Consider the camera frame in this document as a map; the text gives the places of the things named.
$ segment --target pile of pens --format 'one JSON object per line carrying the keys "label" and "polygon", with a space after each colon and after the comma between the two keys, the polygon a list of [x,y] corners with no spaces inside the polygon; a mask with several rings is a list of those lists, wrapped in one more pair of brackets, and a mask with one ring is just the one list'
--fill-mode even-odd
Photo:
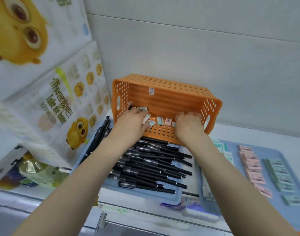
{"label": "pile of pens", "polygon": [[[110,122],[107,116],[103,125],[97,130],[81,163],[99,146],[103,138],[108,136],[112,130],[109,128]],[[176,161],[192,167],[185,158],[192,158],[192,156],[179,152],[177,147],[168,146],[166,141],[142,137],[118,160],[108,177],[118,180],[120,187],[175,194],[175,190],[166,189],[158,182],[187,189],[186,185],[168,178],[182,179],[192,175],[192,172],[173,165],[173,161]]]}

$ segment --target person's right arm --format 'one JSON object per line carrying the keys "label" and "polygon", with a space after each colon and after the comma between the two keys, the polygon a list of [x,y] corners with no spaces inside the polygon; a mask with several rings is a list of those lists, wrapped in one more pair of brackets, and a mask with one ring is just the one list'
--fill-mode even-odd
{"label": "person's right arm", "polygon": [[234,235],[297,236],[293,227],[218,151],[203,130],[201,114],[180,113],[177,138],[195,157]]}

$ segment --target white price label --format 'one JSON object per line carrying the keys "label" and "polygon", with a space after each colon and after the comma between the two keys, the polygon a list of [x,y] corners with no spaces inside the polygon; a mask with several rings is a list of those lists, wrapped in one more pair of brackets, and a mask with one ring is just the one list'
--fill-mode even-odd
{"label": "white price label", "polygon": [[154,95],[154,88],[149,87],[149,95]]}

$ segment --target forearm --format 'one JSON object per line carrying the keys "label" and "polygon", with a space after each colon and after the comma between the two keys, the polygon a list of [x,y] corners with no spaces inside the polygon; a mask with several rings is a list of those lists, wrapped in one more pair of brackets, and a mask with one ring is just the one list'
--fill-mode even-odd
{"label": "forearm", "polygon": [[186,145],[234,235],[297,235],[293,227],[203,135]]}
{"label": "forearm", "polygon": [[78,235],[105,178],[122,153],[105,138],[13,235]]}

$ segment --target cartoon eye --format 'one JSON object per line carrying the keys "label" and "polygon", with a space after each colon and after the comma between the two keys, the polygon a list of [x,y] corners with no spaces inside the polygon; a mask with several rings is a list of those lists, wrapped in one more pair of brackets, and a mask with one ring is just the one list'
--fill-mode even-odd
{"label": "cartoon eye", "polygon": [[30,15],[26,5],[21,0],[4,0],[10,15],[22,22],[29,22]]}
{"label": "cartoon eye", "polygon": [[32,50],[37,50],[41,45],[41,36],[38,31],[32,27],[26,27],[23,30],[23,33],[26,44]]}
{"label": "cartoon eye", "polygon": [[82,127],[83,127],[83,122],[82,121],[78,122],[76,126],[77,130],[80,130]]}
{"label": "cartoon eye", "polygon": [[85,128],[81,130],[81,136],[82,136],[82,137],[85,136]]}

